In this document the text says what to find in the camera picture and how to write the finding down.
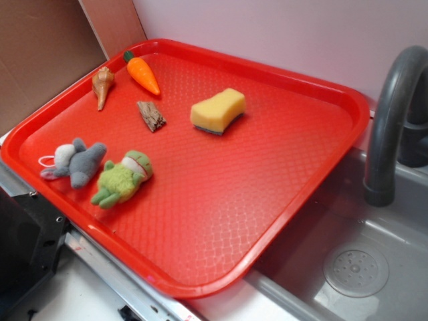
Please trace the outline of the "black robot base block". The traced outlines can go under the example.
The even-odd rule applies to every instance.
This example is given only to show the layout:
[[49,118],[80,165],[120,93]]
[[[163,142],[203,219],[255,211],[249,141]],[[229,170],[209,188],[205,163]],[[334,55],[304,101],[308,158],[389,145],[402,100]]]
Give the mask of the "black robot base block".
[[1,190],[1,309],[56,272],[68,220],[43,195]]

